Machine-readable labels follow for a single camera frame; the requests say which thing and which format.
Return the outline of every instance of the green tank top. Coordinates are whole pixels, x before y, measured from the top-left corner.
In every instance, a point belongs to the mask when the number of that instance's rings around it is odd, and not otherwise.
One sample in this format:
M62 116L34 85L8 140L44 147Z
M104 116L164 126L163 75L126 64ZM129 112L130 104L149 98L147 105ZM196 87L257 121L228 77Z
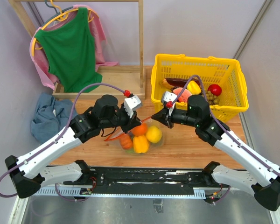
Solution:
M102 81L95 71L95 42L88 26L87 8L79 8L74 19L58 29L40 29L35 38L47 56L49 72L59 78L64 92L79 92L89 84Z

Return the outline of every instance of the clothing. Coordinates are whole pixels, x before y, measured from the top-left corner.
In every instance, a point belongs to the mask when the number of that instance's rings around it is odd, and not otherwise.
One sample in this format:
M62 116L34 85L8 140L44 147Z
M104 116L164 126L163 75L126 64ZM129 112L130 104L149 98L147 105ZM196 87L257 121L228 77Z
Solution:
M93 9L91 9L89 6L86 6L86 5L74 5L73 6L74 9L80 8L80 7L86 7L93 11ZM76 15L77 15L77 11L71 12L68 14L68 17L66 20L59 22L58 24L56 24L54 26L46 27L45 30L58 29L58 28L62 27L63 25L67 24L68 22L70 22L71 20L73 20ZM97 14L91 13L91 18L92 17L94 17L94 18L91 22L88 23L88 26L91 31L91 34L95 38L96 71L98 70L99 66L118 65L118 62L106 62L105 61L104 56L103 56L101 42L106 41L106 36L104 34L102 25L100 23L100 20L99 20L99 17L97 16ZM54 83L56 81L58 81L58 78L54 74L51 74L48 72L49 62L48 62L43 50L34 50L34 56L32 56L32 54L31 54L32 40L31 40L30 48L29 48L30 56L31 56L31 59L32 59L33 63L35 64L36 70L41 78L41 82L44 86L54 89L55 88ZM38 47L40 47L40 45L38 43L36 43L35 47L38 48Z
M87 8L79 8L75 18L59 29L40 29L35 38L48 58L48 72L59 78L64 92L79 92L89 84L102 81L95 71L95 43L88 27Z
M72 105L69 99L57 101L53 96L42 93L31 121L32 135L41 144L55 136L67 124Z

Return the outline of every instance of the transparent plastic bag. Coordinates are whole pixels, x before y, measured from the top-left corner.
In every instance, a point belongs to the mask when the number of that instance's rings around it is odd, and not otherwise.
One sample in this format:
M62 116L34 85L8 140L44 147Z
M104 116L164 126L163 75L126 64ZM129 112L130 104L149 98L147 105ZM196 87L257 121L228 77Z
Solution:
M127 134L121 129L108 136L108 141L127 153L141 154L164 145L164 133L157 121L151 117L141 121L142 125L133 128Z

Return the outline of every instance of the gray floor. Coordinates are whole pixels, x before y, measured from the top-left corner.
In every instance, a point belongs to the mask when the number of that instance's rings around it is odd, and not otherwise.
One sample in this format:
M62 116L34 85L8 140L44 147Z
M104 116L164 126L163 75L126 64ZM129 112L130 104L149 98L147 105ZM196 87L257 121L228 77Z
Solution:
M22 224L271 224L269 212L240 191L218 205L201 199L164 199L163 211L151 198L89 198L68 202L57 196L34 196Z

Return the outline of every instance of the pink shirt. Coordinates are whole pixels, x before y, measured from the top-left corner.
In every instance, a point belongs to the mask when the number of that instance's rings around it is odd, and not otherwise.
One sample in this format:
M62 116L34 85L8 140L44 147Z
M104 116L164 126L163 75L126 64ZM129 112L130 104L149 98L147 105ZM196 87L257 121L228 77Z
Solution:
M79 7L85 7L85 8L91 9L89 6L86 6L86 5L74 5L73 8L75 9L75 8L79 8ZM71 21L76 16L76 14L77 14L77 11L69 13L66 20L59 22L58 24L56 24L54 26L46 27L45 30L54 30L54 29L60 28L64 24ZM101 42L107 41L107 39L106 39L104 30L102 28L101 22L99 20L99 17L95 13L91 14L91 18L93 16L94 16L94 19L91 22L89 22L88 24L89 24L90 32L95 39L95 58L96 58L96 71L97 71L99 66L115 66L115 65L118 65L118 62L106 62L105 61L103 52L102 52ZM30 56L31 56L31 59L32 59L33 63L35 64L36 70L41 78L41 82L44 86L54 89L55 88L54 83L56 81L58 81L58 78L54 74L51 74L48 72L49 62L48 62L47 57L43 50L35 49L34 57L32 56L32 54L31 54L32 40L30 42L30 48L29 48ZM38 48L38 47L40 47L40 45L38 43L36 43L35 47Z

